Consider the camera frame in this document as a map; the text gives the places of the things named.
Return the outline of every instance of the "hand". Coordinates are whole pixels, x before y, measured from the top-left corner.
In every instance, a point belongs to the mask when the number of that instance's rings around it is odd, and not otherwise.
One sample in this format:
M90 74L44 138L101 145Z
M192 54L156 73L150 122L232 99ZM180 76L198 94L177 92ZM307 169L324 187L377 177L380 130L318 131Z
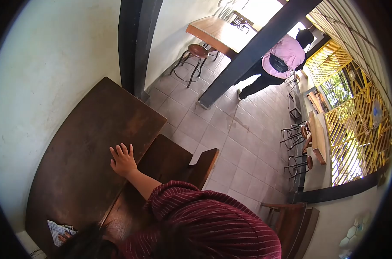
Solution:
M130 153L128 153L127 147L121 143L121 147L116 145L116 150L110 147L110 152L114 157L114 160L111 159L111 167L113 168L114 172L119 174L122 177L127 178L128 174L137 169L137 164L134 161L134 151L132 149L132 144L130 144Z
M68 232L65 232L65 236L62 236L61 234L58 235L58 238L60 241L62 241L62 243L66 242L70 237L71 234L69 234Z

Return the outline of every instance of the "yellow metal grille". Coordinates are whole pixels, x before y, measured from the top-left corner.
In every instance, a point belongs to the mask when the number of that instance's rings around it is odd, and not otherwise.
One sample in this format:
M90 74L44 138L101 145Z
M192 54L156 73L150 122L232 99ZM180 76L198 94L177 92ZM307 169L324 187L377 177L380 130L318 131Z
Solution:
M392 123L389 113L372 83L362 80L365 87L359 89L358 94L325 114L333 168L332 186L375 172L385 165L390 155ZM383 112L376 128L372 116L375 100Z
M343 69L352 57L333 40L329 40L305 63L309 68L316 86Z
M363 88L372 86L370 79L366 76L364 71L361 70L360 66L354 62L354 60L347 64L345 68L349 79L351 74L354 74L354 80L349 80L353 94L356 95L361 92Z

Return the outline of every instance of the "pink jacket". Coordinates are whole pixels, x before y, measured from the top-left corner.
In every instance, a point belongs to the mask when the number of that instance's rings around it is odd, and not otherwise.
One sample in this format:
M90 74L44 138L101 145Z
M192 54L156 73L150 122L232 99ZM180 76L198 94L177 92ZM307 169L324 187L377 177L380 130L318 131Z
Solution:
M284 60L285 64L287 64L289 67L289 70L285 73L280 73L275 70L269 63L269 57L271 54ZM262 67L268 74L278 78L286 79L291 74L291 70L294 70L297 68L297 66L301 65L302 62L304 62L304 59L305 52L301 45L297 42L296 39L286 34L278 41L277 44L275 44L274 47L265 53L262 59Z

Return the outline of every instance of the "green foliage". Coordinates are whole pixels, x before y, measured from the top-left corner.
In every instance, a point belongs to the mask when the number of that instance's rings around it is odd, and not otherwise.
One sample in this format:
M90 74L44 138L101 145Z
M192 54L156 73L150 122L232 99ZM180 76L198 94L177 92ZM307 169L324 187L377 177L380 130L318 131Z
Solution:
M322 84L322 88L332 108L341 105L353 97L349 83L342 70L325 81Z

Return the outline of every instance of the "maroon striped sweater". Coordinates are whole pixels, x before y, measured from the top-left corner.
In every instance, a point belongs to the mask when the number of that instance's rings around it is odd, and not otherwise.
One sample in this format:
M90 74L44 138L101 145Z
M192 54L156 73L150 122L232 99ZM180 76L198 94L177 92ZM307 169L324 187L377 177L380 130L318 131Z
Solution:
M153 190L144 206L159 221L180 224L196 247L213 258L281 257L275 232L240 202L215 191L170 181ZM157 242L158 230L131 235L120 247L127 259L143 258Z

